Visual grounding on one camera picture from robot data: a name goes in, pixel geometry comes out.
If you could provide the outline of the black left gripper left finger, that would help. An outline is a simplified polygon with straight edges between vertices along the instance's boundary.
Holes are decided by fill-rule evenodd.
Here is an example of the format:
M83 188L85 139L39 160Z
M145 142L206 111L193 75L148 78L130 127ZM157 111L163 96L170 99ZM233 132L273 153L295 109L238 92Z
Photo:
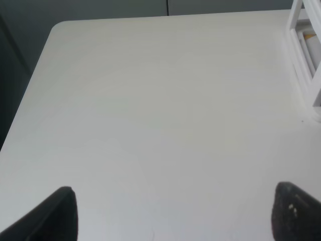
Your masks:
M63 186L1 232L1 240L77 240L76 194Z

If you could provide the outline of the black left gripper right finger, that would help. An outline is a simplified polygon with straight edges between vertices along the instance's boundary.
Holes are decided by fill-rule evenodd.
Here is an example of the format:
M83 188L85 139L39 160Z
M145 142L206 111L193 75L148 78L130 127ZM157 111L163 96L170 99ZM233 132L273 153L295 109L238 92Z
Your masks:
M291 182L279 182L271 227L274 240L320 240L320 201Z

